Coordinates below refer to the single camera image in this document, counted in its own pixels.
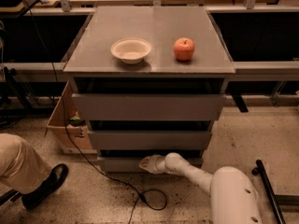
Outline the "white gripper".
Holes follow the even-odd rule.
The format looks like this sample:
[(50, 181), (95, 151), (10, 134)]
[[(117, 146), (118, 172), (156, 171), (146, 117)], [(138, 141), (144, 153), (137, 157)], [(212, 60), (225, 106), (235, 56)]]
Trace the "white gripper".
[(148, 156), (140, 161), (139, 167), (149, 173), (165, 173), (165, 156), (154, 155), (153, 158)]

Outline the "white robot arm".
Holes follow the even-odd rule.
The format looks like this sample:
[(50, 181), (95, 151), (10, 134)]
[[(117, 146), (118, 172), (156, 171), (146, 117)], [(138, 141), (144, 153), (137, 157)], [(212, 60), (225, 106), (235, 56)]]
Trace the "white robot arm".
[(258, 192), (240, 170), (224, 166), (213, 175), (177, 153), (144, 158), (139, 167), (152, 174), (182, 175), (209, 196), (213, 224), (262, 224)]

